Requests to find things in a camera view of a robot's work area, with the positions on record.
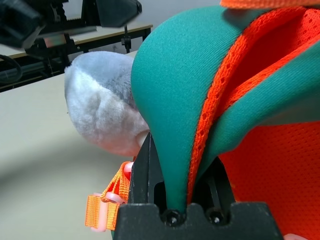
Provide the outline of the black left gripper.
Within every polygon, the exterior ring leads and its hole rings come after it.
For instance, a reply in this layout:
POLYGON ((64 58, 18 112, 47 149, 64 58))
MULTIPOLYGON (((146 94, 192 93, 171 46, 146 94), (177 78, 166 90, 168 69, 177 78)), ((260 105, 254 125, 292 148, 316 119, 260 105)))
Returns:
POLYGON ((38 7, 46 17, 45 26, 45 18, 25 1, 2 0, 0 43, 10 48, 27 48, 26 54, 38 59, 67 57, 76 49, 73 36, 95 32, 99 22, 101 27, 124 27, 142 13, 138 0, 49 0, 48 3, 47 7, 38 7))

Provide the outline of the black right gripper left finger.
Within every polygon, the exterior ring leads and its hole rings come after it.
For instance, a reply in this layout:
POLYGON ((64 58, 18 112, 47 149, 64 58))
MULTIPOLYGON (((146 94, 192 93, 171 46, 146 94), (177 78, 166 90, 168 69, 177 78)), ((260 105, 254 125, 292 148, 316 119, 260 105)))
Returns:
POLYGON ((161 212, 167 209, 164 178, 150 133, 146 136, 132 166, 128 202, 155 204, 161 212))

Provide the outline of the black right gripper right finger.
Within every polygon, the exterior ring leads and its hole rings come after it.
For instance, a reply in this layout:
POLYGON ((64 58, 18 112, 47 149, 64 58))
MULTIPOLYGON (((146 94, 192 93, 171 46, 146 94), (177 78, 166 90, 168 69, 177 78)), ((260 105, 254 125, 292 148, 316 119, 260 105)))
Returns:
POLYGON ((197 182, 193 202, 199 204, 208 220, 228 220, 235 197, 221 160, 216 157, 197 182))

